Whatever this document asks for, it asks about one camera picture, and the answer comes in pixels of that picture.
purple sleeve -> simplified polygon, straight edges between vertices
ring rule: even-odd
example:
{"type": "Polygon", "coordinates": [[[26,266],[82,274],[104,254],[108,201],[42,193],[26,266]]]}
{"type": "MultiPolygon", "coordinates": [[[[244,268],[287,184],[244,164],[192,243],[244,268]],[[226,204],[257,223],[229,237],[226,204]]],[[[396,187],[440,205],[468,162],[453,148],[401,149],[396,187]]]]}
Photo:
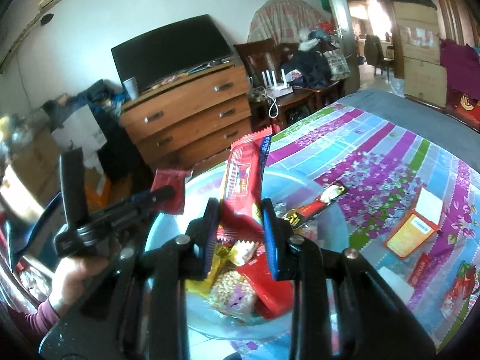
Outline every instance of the purple sleeve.
{"type": "Polygon", "coordinates": [[[48,299],[39,306],[38,311],[34,314],[25,314],[10,307],[7,308],[15,326],[26,340],[36,348],[40,346],[45,335],[59,320],[48,299]]]}

drawer handle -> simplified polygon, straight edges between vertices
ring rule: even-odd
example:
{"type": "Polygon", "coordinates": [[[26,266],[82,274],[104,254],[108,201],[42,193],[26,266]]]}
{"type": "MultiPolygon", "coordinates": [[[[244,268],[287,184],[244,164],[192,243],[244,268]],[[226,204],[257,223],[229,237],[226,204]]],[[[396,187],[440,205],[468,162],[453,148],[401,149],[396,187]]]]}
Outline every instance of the drawer handle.
{"type": "Polygon", "coordinates": [[[145,124],[153,122],[154,120],[160,119],[160,117],[163,116],[163,111],[158,111],[156,114],[153,114],[152,116],[147,116],[143,121],[145,124]]]}
{"type": "Polygon", "coordinates": [[[166,137],[162,140],[159,140],[157,142],[157,147],[160,147],[160,146],[164,145],[165,143],[169,143],[169,142],[172,142],[172,141],[173,141],[173,137],[170,135],[170,136],[168,136],[168,137],[166,137]]]}
{"type": "Polygon", "coordinates": [[[223,85],[218,85],[213,89],[214,89],[215,92],[220,92],[220,91],[224,91],[225,89],[231,88],[232,86],[233,86],[233,83],[228,82],[228,83],[223,84],[223,85]]]}
{"type": "Polygon", "coordinates": [[[239,133],[239,131],[238,131],[238,130],[235,130],[234,132],[231,132],[231,133],[229,133],[229,134],[225,134],[225,135],[223,136],[223,138],[224,138],[224,139],[228,139],[228,138],[234,137],[234,136],[237,135],[238,133],[239,133]]]}
{"type": "Polygon", "coordinates": [[[228,111],[221,112],[220,114],[218,114],[218,116],[220,116],[220,117],[225,117],[225,116],[228,116],[228,115],[232,115],[232,114],[235,113],[235,111],[236,111],[235,108],[231,108],[231,109],[229,109],[228,111]]]}

human hand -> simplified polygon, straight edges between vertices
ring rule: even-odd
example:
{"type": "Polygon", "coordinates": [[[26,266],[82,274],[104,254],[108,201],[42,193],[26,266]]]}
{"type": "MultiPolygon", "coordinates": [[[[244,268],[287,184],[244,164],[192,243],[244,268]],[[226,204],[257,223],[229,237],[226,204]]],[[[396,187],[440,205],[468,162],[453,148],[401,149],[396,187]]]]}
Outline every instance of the human hand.
{"type": "MultiPolygon", "coordinates": [[[[120,245],[112,250],[115,256],[120,245]]],[[[58,316],[63,316],[85,291],[85,280],[97,276],[110,263],[110,260],[99,256],[66,257],[60,260],[52,281],[52,292],[49,302],[58,316]]]]}

wooden dresser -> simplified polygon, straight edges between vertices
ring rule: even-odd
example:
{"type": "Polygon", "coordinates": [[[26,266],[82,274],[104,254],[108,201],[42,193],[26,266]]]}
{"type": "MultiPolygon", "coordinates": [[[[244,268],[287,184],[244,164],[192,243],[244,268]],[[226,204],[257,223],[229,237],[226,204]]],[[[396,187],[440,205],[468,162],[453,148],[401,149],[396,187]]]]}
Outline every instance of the wooden dresser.
{"type": "Polygon", "coordinates": [[[223,64],[149,91],[122,108],[121,124],[155,169],[207,169],[251,132],[243,66],[223,64]]]}

purple cloth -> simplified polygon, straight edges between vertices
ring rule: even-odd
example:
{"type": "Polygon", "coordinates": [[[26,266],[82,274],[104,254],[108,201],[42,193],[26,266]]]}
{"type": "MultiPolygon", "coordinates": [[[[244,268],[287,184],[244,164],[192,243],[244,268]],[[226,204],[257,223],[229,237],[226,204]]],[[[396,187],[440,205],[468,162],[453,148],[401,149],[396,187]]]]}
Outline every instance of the purple cloth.
{"type": "Polygon", "coordinates": [[[470,46],[441,40],[440,64],[447,69],[447,86],[480,99],[480,58],[470,46]]]}
{"type": "Polygon", "coordinates": [[[59,317],[47,299],[34,314],[18,312],[7,306],[8,314],[25,339],[35,348],[40,346],[45,335],[58,322],[59,317]]]}

